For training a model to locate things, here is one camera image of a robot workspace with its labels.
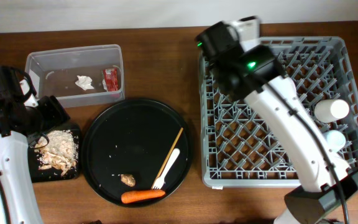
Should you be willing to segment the grey dishwasher rack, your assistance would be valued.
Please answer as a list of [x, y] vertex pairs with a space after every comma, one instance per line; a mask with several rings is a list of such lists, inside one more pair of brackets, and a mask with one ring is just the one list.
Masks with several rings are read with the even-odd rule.
[[[358, 91], [345, 42], [339, 37], [264, 37], [288, 75], [309, 114], [322, 100], [342, 99], [349, 114], [318, 122], [322, 132], [341, 132], [339, 155], [358, 168]], [[198, 59], [201, 104], [201, 171], [212, 189], [228, 187], [297, 187], [298, 178], [285, 150], [243, 101], [232, 102], [218, 88], [204, 57]]]

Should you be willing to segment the blue plastic cup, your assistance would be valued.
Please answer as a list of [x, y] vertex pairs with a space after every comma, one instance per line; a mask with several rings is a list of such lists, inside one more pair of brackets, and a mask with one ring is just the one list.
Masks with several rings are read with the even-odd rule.
[[339, 152], [346, 145], [346, 138], [340, 131], [330, 130], [323, 133], [323, 136], [333, 152]]

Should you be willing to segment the round black serving tray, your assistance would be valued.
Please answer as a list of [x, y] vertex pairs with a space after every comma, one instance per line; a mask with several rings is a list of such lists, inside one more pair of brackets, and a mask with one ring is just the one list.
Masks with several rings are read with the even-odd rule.
[[[80, 150], [83, 174], [89, 186], [103, 199], [121, 206], [121, 195], [149, 190], [177, 136], [180, 155], [169, 170], [162, 190], [169, 196], [181, 185], [193, 160], [190, 130], [172, 107], [145, 99], [119, 102], [104, 110], [86, 132]], [[132, 174], [136, 184], [121, 182]]]

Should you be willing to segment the clear plastic bin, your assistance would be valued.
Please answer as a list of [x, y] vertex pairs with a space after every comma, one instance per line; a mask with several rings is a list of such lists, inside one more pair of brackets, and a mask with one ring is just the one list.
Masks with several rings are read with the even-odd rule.
[[[117, 68], [118, 91], [106, 91], [102, 71]], [[36, 98], [55, 96], [64, 108], [110, 104], [125, 99], [124, 65], [119, 45], [94, 45], [32, 52], [25, 72], [32, 79]], [[92, 79], [93, 90], [75, 85], [77, 76]]]

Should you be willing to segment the red snack wrapper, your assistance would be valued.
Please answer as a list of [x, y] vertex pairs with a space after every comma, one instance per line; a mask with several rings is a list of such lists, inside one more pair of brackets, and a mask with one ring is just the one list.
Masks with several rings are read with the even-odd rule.
[[118, 91], [119, 83], [117, 78], [117, 68], [107, 68], [102, 71], [102, 84], [106, 91]]

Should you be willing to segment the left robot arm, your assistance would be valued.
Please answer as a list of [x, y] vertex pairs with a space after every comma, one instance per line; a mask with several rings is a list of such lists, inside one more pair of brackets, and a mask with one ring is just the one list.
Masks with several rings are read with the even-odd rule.
[[36, 94], [28, 73], [0, 65], [0, 223], [42, 222], [28, 149], [70, 117], [54, 96]]

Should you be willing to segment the black rectangular tray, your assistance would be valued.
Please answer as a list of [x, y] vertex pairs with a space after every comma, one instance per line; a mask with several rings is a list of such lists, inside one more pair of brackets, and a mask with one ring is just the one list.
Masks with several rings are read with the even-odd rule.
[[33, 183], [75, 179], [80, 173], [81, 130], [66, 122], [36, 140], [27, 150], [30, 178]]

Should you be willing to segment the small white cup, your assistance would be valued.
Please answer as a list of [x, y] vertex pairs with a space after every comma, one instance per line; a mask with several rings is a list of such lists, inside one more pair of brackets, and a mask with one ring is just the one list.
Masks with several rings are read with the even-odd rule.
[[349, 114], [349, 105], [346, 101], [321, 100], [314, 108], [316, 119], [323, 123], [331, 123], [345, 118]]

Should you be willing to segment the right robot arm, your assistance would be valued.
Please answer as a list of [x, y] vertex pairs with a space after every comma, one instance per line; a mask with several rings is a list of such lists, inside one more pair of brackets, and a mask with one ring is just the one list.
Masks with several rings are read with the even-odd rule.
[[334, 209], [346, 210], [358, 192], [358, 168], [330, 148], [282, 64], [260, 43], [259, 28], [254, 16], [221, 21], [195, 40], [218, 71], [222, 91], [244, 100], [267, 123], [296, 170], [300, 186], [286, 194], [286, 210], [275, 222], [325, 222]]

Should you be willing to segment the brown walnut shell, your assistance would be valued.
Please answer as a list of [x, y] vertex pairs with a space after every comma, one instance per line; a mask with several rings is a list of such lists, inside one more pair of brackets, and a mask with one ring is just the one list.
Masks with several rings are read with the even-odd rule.
[[134, 187], [136, 184], [135, 178], [132, 174], [121, 174], [121, 182], [129, 187]]

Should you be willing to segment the white plastic fork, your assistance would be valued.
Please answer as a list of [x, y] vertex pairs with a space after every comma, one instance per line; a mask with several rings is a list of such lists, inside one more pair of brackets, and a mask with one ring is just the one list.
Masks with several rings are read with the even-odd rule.
[[177, 157], [180, 155], [180, 150], [178, 148], [175, 148], [170, 157], [169, 160], [161, 174], [161, 176], [157, 179], [157, 189], [153, 189], [153, 190], [159, 190], [163, 187], [164, 183], [165, 183], [165, 177], [168, 174], [169, 170], [171, 169], [172, 165], [175, 163]]

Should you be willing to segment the rice and shells pile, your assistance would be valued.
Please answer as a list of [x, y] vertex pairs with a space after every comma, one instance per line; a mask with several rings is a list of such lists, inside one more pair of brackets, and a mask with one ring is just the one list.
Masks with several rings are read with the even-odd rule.
[[70, 130], [55, 130], [41, 137], [33, 146], [38, 155], [38, 170], [49, 170], [53, 174], [65, 177], [69, 171], [76, 171], [78, 165], [78, 144]]

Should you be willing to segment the white tissue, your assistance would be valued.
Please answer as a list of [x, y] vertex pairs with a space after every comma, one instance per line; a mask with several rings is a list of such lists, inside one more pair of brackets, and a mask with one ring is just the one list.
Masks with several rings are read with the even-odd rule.
[[82, 90], [93, 90], [94, 87], [92, 86], [92, 79], [88, 76], [77, 76], [77, 81], [75, 82], [75, 85], [80, 87]]

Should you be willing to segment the orange carrot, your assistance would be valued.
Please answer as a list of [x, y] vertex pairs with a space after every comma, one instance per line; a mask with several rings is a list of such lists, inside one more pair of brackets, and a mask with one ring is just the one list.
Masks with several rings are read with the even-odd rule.
[[165, 191], [157, 190], [135, 190], [130, 192], [125, 192], [121, 195], [121, 202], [124, 204], [139, 202], [143, 200], [153, 199], [163, 197]]

